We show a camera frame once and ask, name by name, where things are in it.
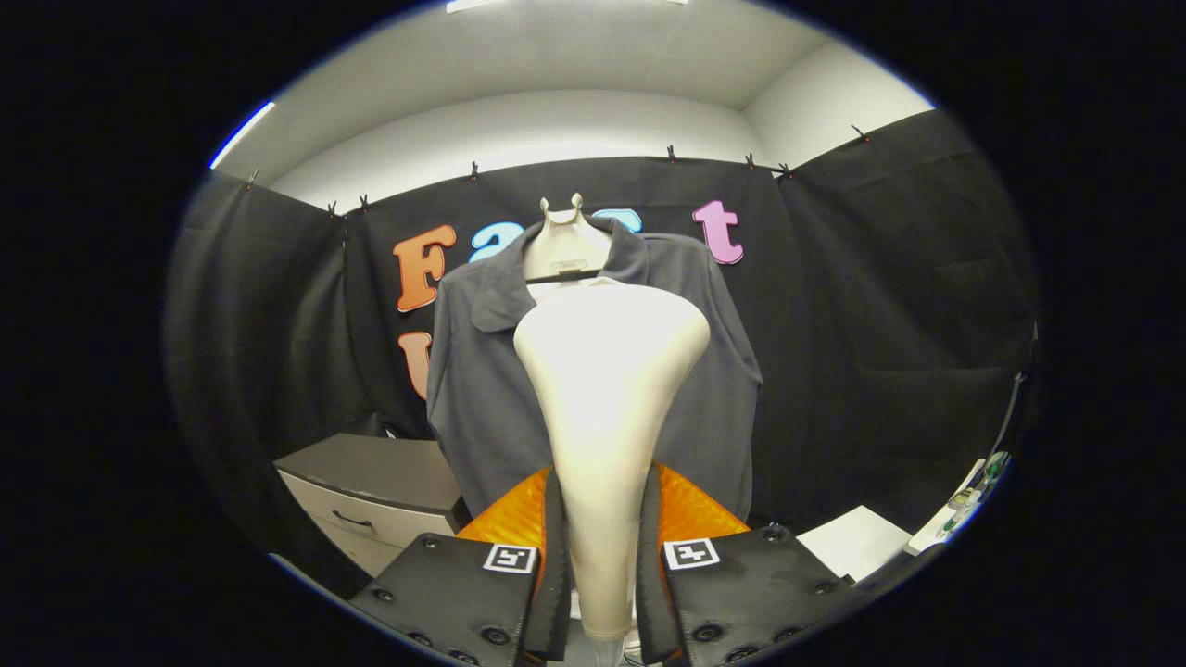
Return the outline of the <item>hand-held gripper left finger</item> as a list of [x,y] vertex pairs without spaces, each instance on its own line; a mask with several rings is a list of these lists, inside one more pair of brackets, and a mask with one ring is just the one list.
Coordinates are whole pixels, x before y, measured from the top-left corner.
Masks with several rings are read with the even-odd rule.
[[546,468],[458,535],[414,536],[350,608],[449,666],[546,666],[565,656],[572,587],[560,483]]

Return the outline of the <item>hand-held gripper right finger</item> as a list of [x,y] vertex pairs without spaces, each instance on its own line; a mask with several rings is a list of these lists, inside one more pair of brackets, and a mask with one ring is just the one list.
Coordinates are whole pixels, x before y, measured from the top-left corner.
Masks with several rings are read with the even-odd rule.
[[648,474],[637,547],[640,659],[752,666],[839,623],[857,604],[784,526],[750,529],[672,469]]

